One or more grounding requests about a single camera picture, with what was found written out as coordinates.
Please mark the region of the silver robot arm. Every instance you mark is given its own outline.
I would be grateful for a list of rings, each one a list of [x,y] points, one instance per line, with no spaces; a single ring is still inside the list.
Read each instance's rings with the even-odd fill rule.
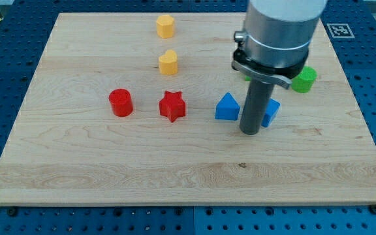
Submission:
[[[326,0],[250,0],[232,68],[264,84],[288,89],[307,60]]]

